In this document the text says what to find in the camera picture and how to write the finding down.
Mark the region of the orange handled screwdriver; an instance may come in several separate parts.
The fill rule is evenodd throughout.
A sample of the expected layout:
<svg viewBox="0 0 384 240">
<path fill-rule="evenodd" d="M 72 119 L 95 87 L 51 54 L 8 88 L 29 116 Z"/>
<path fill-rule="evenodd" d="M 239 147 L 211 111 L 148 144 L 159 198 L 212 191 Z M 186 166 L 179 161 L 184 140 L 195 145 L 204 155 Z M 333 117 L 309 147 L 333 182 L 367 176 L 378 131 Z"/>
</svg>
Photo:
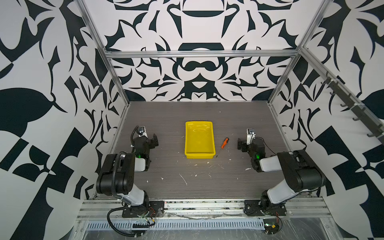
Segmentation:
<svg viewBox="0 0 384 240">
<path fill-rule="evenodd" d="M 222 144 L 221 144 L 221 146 L 220 146 L 220 148 L 219 148 L 219 150 L 218 150 L 218 152 L 217 152 L 216 157 L 219 156 L 220 152 L 225 148 L 225 146 L 228 144 L 228 142 L 229 142 L 229 138 L 225 138 L 225 139 L 223 140 L 223 142 L 222 142 Z"/>
</svg>

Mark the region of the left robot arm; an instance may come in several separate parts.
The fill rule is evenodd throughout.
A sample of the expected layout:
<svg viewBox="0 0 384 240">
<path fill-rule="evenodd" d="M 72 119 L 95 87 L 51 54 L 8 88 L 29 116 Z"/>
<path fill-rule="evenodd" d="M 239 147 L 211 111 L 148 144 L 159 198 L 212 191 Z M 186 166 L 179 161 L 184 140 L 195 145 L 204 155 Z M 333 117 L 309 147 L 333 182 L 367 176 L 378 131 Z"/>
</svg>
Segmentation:
<svg viewBox="0 0 384 240">
<path fill-rule="evenodd" d="M 151 139 L 145 135 L 133 139 L 133 152 L 107 155 L 96 182 L 98 194 L 112 196 L 128 206 L 145 203 L 147 194 L 134 184 L 136 172 L 149 170 L 150 150 L 159 145 L 157 135 Z"/>
</svg>

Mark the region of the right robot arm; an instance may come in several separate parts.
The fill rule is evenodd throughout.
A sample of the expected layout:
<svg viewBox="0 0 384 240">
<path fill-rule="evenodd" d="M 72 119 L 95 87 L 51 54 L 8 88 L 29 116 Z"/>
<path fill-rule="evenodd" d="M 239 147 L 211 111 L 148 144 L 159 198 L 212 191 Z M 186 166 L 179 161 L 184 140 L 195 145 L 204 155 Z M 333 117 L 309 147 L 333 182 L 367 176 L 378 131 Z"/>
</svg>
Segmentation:
<svg viewBox="0 0 384 240">
<path fill-rule="evenodd" d="M 282 171 L 284 179 L 264 191 L 258 201 L 245 201 L 248 216 L 282 213 L 285 202 L 300 193 L 310 193 L 326 185 L 326 177 L 305 150 L 280 152 L 266 157 L 266 144 L 260 138 L 238 139 L 238 150 L 248 153 L 252 168 L 258 173 Z"/>
</svg>

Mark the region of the yellow plastic bin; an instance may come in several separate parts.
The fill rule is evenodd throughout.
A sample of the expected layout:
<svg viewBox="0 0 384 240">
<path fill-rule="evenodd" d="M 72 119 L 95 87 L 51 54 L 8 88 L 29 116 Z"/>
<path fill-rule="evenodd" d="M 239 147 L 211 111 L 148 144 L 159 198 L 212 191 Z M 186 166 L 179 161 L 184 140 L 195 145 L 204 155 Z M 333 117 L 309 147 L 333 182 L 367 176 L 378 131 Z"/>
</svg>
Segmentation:
<svg viewBox="0 0 384 240">
<path fill-rule="evenodd" d="M 185 155 L 187 159 L 212 159 L 216 155 L 212 122 L 186 122 Z"/>
</svg>

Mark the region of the small circuit board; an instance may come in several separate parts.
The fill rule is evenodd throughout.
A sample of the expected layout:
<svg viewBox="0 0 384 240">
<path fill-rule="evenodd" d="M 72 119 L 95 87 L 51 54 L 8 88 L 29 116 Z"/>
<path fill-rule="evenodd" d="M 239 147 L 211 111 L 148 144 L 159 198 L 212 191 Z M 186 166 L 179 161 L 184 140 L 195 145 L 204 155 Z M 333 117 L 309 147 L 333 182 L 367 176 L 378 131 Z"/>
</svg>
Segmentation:
<svg viewBox="0 0 384 240">
<path fill-rule="evenodd" d="M 283 228 L 282 221 L 279 218 L 264 219 L 264 228 L 266 235 L 274 236 Z"/>
</svg>

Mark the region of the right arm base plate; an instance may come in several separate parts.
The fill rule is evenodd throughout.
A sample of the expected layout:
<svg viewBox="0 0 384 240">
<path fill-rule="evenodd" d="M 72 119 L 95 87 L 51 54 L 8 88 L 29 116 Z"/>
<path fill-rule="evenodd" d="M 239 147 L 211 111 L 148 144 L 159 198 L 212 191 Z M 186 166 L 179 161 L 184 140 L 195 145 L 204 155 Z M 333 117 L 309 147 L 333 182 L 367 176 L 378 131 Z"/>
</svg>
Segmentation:
<svg viewBox="0 0 384 240">
<path fill-rule="evenodd" d="M 244 213 L 249 217 L 260 216 L 285 216 L 287 209 L 285 204 L 272 204 L 264 200 L 245 200 Z"/>
</svg>

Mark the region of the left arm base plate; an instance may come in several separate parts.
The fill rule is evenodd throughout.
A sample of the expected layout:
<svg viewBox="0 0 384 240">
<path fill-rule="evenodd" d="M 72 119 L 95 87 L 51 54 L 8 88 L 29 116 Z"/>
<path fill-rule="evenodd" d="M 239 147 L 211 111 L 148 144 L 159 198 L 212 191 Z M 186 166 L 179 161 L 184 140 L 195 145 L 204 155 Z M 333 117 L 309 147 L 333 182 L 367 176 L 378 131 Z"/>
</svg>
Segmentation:
<svg viewBox="0 0 384 240">
<path fill-rule="evenodd" d="M 164 201 L 149 201 L 144 202 L 140 206 L 126 207 L 123 210 L 123 218 L 139 218 L 147 217 L 154 218 L 164 213 L 165 202 Z"/>
</svg>

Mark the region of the aluminium front rail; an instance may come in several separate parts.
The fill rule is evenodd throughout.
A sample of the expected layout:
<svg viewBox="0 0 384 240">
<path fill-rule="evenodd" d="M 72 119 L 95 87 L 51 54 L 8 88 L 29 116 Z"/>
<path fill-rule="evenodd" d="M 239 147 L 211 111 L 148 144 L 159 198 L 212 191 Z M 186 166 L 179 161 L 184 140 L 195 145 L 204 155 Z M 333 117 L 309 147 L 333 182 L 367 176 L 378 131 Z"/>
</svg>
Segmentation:
<svg viewBox="0 0 384 240">
<path fill-rule="evenodd" d="M 154 218 L 168 217 L 179 219 L 208 219 L 221 217 L 246 218 L 244 201 L 246 199 L 153 199 L 164 201 L 164 213 Z M 109 210 L 123 207 L 117 200 L 84 201 L 77 220 L 105 220 Z M 332 217 L 323 198 L 294 198 L 285 203 L 285 216 L 280 218 L 330 218 Z"/>
</svg>

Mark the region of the aluminium frame crossbar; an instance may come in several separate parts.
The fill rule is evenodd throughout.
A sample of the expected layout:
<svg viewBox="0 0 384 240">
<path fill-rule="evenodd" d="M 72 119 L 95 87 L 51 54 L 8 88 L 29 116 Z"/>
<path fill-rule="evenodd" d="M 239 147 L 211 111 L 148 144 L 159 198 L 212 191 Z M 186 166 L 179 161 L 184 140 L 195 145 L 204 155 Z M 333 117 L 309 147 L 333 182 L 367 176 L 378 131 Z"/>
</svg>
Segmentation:
<svg viewBox="0 0 384 240">
<path fill-rule="evenodd" d="M 296 50 L 224 50 L 224 51 L 105 51 L 108 59 L 123 58 L 210 58 L 210 57 L 292 57 Z"/>
</svg>

